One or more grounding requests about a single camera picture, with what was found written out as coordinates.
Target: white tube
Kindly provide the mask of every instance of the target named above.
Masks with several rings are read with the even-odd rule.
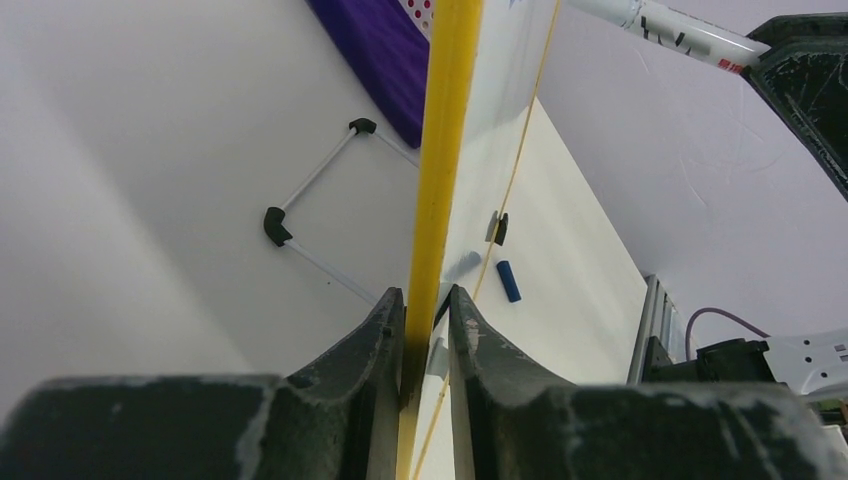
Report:
[[[756,65],[771,48],[650,0],[569,0],[569,4],[645,40],[731,73]]]
[[[347,289],[355,293],[356,296],[365,300],[368,305],[371,305],[372,307],[374,305],[377,305],[376,297],[368,293],[364,288],[360,287],[356,282],[348,278],[345,274],[333,268],[333,266],[329,263],[309,253],[308,250],[301,247],[300,244],[294,241],[294,239],[290,239],[289,241],[287,241],[286,246],[297,252],[301,257],[305,258],[306,260],[309,260],[309,262],[311,262],[319,269],[323,270],[324,273],[332,277],[335,281],[347,287]]]
[[[639,0],[568,0],[568,4],[593,17],[628,28],[636,18],[642,2]]]
[[[282,205],[280,205],[280,210],[285,211],[289,206],[291,206],[291,204],[294,203],[295,200],[297,200],[297,197],[299,197],[309,187],[309,185],[311,185],[312,182],[315,181],[318,175],[320,175],[321,172],[323,172],[324,169],[327,168],[327,165],[329,165],[330,162],[332,162],[333,159],[336,158],[336,155],[339,154],[339,152],[347,144],[347,142],[349,142],[350,139],[353,138],[355,135],[355,128],[351,128],[350,130],[348,130],[347,135],[345,135],[342,141],[336,144],[330,154],[327,155],[317,167],[315,167],[315,170],[312,170],[312,173],[310,173],[304,181],[300,182],[300,185],[298,185],[295,191],[291,195],[289,195],[289,198],[287,198],[286,201],[283,202]]]
[[[382,140],[383,143],[392,147],[392,150],[398,152],[401,157],[403,157],[404,159],[406,159],[407,162],[409,162],[410,165],[412,165],[415,168],[418,168],[418,163],[415,162],[415,159],[413,159],[408,153],[406,153],[406,151],[403,148],[401,148],[400,145],[395,143],[391,138],[383,135],[382,133],[380,133],[379,130],[374,130],[374,135],[377,138],[379,138],[380,140]]]

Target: black clip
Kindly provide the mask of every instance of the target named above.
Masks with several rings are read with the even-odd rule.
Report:
[[[495,243],[503,247],[503,242],[506,240],[506,227],[509,225],[509,214],[504,212],[501,219],[498,220],[498,231],[495,233]]]
[[[286,218],[286,212],[279,207],[268,207],[265,212],[265,220],[262,226],[265,228],[265,234],[278,247],[282,247],[287,241],[294,238],[286,227],[283,226],[283,219]]]
[[[356,134],[359,135],[362,132],[365,132],[369,135],[374,133],[377,130],[377,124],[367,118],[357,118],[356,120],[347,124],[347,128],[355,128]]]

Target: purple cloth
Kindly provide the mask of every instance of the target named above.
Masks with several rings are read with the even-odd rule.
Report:
[[[398,0],[306,1],[389,123],[420,147],[430,44]]]

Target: purple cable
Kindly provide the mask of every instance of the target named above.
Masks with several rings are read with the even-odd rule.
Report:
[[[738,323],[739,325],[742,325],[743,327],[747,328],[748,330],[756,333],[757,335],[763,338],[768,338],[771,336],[768,333],[746,322],[745,320],[742,320],[737,315],[728,312],[727,310],[723,310],[718,307],[704,307],[693,313],[692,316],[689,317],[689,323],[686,324],[686,360],[692,360],[691,348],[689,346],[692,341],[692,326],[695,324],[695,320],[697,320],[698,317],[705,313],[717,313],[719,315],[724,315],[725,317],[733,320],[734,322]]]

